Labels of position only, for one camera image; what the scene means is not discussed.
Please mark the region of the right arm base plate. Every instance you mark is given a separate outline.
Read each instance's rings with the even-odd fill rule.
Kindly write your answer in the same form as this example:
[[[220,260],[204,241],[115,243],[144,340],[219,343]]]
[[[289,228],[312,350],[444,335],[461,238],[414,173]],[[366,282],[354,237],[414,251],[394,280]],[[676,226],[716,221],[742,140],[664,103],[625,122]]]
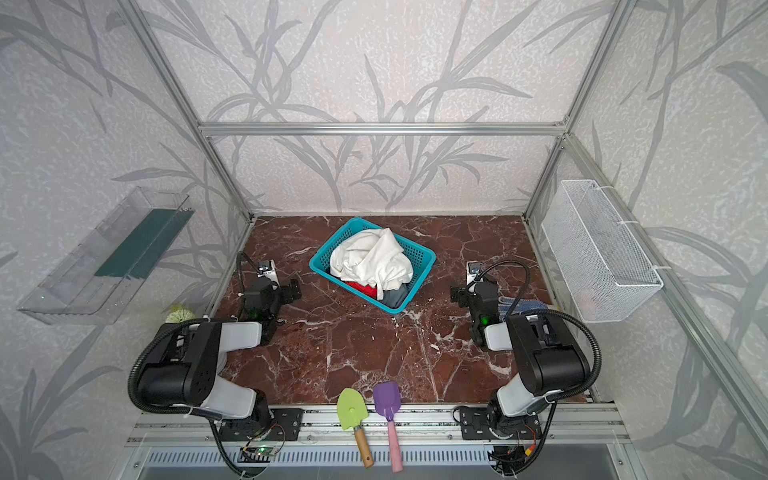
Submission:
[[[454,420],[463,440],[537,442],[542,425],[535,415],[506,416],[498,409],[461,405],[454,409]]]

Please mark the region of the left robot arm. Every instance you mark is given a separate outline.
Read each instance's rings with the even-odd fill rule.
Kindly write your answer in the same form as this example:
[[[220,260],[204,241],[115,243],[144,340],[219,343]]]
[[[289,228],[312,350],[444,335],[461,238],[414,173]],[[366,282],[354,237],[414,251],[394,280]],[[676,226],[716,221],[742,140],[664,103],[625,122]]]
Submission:
[[[267,432],[275,420],[266,394],[220,373],[229,353],[268,344],[281,307],[301,296],[297,279],[279,285],[262,276],[241,295],[242,320],[195,318],[163,324],[129,373],[130,400],[147,413],[229,423],[242,435]]]

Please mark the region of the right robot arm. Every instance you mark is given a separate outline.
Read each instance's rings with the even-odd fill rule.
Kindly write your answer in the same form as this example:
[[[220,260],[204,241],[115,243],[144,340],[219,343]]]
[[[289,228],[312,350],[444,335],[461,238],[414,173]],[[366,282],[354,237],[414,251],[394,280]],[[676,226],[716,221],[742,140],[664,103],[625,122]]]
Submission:
[[[510,352],[516,365],[487,406],[458,408],[463,439],[534,440],[541,412],[588,390],[599,376],[600,347],[578,319],[536,300],[504,297],[492,281],[454,286],[450,300],[469,310],[477,346]]]

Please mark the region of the white printed t-shirt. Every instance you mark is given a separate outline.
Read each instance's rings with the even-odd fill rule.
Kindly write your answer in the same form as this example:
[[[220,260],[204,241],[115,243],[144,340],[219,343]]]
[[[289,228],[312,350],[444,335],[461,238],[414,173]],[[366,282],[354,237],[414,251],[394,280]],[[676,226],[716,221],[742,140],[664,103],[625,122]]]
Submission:
[[[413,279],[414,268],[389,229],[367,229],[352,235],[331,253],[330,273],[344,282],[374,287],[376,299]]]

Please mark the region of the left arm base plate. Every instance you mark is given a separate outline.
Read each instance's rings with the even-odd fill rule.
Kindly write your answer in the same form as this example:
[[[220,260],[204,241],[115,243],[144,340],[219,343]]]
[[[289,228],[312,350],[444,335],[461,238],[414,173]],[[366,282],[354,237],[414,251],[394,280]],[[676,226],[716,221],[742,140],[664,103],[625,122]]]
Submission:
[[[223,442],[297,441],[303,413],[301,408],[274,408],[270,410],[271,417],[264,420],[254,417],[225,420],[219,427],[219,437]]]

